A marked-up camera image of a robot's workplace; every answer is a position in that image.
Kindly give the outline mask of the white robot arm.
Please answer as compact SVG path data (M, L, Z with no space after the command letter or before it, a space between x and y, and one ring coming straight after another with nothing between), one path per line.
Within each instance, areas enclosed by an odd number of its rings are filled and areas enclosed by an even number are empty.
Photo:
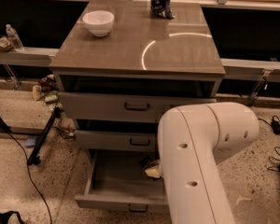
M235 224L217 165L258 135L257 116L238 103L182 105L162 115L158 171L172 224Z

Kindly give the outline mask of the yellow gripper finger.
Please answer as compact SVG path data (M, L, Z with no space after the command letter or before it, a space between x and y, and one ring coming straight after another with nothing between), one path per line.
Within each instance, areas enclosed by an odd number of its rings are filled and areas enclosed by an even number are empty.
M149 177L161 178L161 162L159 160L150 161L145 168L145 172Z

